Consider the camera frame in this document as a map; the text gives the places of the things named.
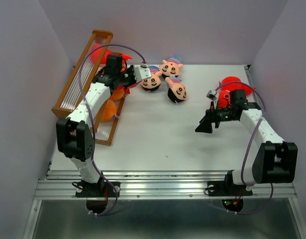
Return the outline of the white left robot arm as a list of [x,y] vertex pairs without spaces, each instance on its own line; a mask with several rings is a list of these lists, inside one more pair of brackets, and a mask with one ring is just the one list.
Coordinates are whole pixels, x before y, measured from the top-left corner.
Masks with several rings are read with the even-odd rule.
[[74,182],[77,197],[100,196],[105,182],[94,161],[95,116],[118,87],[138,82],[133,66],[127,67],[122,55],[110,54],[106,65],[92,80],[82,101],[66,118],[56,122],[57,147],[78,169],[81,181]]

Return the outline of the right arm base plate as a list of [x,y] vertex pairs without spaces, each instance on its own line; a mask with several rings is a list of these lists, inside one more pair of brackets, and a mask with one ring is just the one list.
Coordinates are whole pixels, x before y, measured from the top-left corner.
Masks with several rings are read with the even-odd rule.
[[247,191],[243,185],[232,184],[227,186],[224,181],[208,181],[206,194],[210,197],[233,198],[235,196],[252,196],[253,192]]

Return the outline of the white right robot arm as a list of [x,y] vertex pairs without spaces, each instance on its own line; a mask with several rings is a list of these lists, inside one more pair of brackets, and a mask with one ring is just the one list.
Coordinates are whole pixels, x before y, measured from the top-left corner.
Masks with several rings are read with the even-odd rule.
[[209,195],[234,195],[241,190],[249,190],[255,184],[292,183],[295,178],[298,147],[286,142],[270,126],[264,112],[256,102],[249,102],[244,90],[229,93],[230,103],[220,108],[216,90],[208,92],[210,108],[200,120],[195,132],[212,133],[222,122],[239,121],[251,134],[250,142],[255,142],[258,152],[247,166],[248,156],[244,156],[239,170],[230,170],[223,181],[212,182]]

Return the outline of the orange shark plush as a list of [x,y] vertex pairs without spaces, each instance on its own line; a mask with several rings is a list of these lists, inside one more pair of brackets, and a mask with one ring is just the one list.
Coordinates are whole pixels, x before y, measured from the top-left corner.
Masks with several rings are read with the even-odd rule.
[[120,100],[124,96],[124,94],[125,94],[124,88],[118,88],[112,93],[109,99],[112,101],[117,101]]
[[112,100],[107,100],[100,122],[108,122],[119,118],[120,117],[117,114],[117,107],[115,102]]

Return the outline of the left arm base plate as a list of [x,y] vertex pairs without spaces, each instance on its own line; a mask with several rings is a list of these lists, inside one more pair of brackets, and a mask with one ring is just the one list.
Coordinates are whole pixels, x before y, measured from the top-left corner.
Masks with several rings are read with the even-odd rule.
[[120,195],[120,182],[112,182],[113,187],[108,182],[100,180],[98,183],[88,183],[86,181],[72,182],[72,186],[75,187],[76,198],[111,198]]

